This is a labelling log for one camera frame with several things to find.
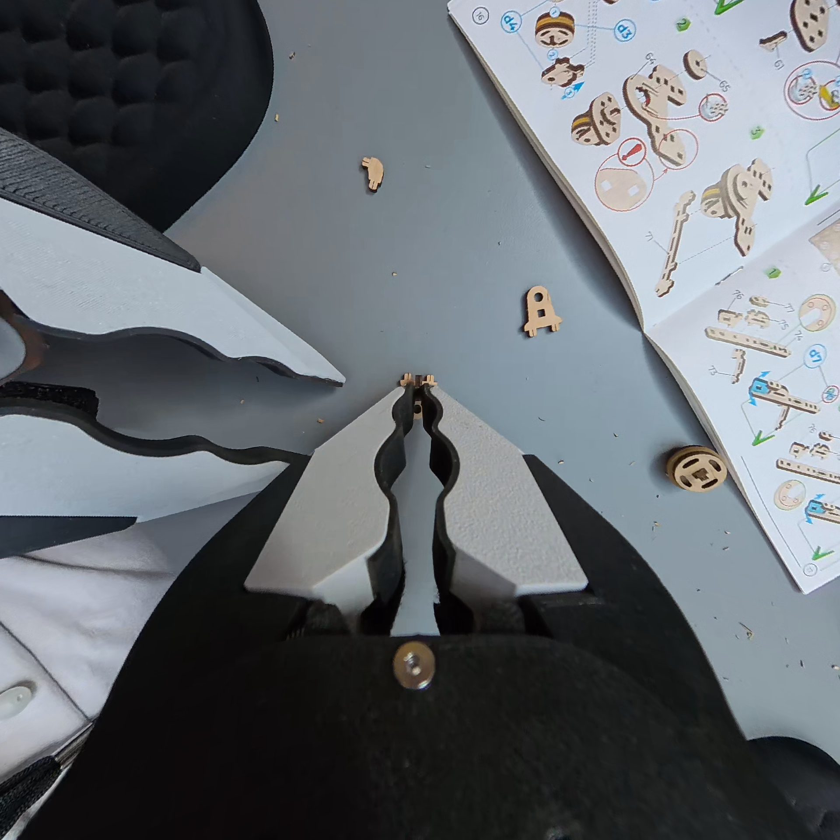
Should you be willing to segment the black quilted cushion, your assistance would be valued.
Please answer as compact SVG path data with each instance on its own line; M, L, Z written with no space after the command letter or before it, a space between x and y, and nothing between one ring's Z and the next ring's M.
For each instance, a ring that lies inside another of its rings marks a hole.
M164 232L269 106L257 1L2 1L2 128Z

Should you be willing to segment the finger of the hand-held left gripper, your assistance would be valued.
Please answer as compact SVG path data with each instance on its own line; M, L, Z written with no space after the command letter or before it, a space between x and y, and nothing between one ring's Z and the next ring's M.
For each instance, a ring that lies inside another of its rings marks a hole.
M207 268L198 272L2 200L2 290L58 335L162 333L219 359L345 383L320 352Z
M2 515L162 518L263 490L302 459L195 435L132 437L98 409L94 392L2 393Z

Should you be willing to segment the rocket-shaped wooden puzzle piece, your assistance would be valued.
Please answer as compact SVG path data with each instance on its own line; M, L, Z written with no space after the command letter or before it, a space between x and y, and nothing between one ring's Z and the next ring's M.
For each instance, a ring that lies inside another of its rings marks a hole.
M535 338L541 329L558 331L562 318L554 310L546 287L531 287L526 293L525 306L527 318L522 329L530 338Z

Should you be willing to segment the grey desk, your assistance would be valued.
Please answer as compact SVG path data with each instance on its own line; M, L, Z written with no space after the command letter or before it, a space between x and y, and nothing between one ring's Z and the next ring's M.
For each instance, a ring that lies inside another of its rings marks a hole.
M799 593L731 482L666 479L665 453L708 437L446 2L260 6L279 120L169 235L346 383L184 362L171 430L310 452L402 373L433 373L654 567L748 736L838 753L838 583ZM562 323L530 338L535 286Z

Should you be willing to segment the person's white shirt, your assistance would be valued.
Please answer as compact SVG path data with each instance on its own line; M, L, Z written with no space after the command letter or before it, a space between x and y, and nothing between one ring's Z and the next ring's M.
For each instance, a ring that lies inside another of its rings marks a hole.
M2 721L2 779L93 723L152 732L196 706L207 676L277 641L298 602L248 592L279 516L277 479L226 521L222 502L126 530L2 558L2 690L33 699Z

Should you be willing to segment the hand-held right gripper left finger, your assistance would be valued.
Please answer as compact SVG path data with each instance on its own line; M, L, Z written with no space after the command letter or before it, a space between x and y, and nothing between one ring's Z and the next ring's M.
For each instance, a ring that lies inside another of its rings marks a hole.
M414 403L414 386L398 386L313 452L247 589L322 600L363 633L391 632L405 582L392 487Z

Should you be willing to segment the small notched wooden puzzle piece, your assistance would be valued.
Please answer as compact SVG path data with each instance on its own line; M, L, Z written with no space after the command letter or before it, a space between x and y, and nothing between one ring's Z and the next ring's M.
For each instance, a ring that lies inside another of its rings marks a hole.
M424 414L424 394L435 388L438 383L432 374L405 373L399 385L406 389L413 389L413 419L422 419Z

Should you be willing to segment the illustrated instruction booklet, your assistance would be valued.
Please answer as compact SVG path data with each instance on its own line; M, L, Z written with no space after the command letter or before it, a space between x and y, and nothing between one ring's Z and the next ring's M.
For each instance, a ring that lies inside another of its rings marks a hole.
M793 580L838 578L838 2L448 13Z

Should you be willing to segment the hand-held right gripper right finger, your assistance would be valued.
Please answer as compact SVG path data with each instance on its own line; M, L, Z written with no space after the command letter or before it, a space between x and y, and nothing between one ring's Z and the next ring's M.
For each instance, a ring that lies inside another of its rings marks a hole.
M423 385L429 465L443 485L434 520L434 614L468 634L496 603L588 585L522 451L439 385Z

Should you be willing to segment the round wooden wheel piece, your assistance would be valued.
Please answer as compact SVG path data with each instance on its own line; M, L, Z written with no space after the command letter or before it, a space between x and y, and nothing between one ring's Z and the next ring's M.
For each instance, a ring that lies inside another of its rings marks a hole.
M675 449L667 458L665 472L683 490L707 492L728 477L725 460L712 448L688 445Z

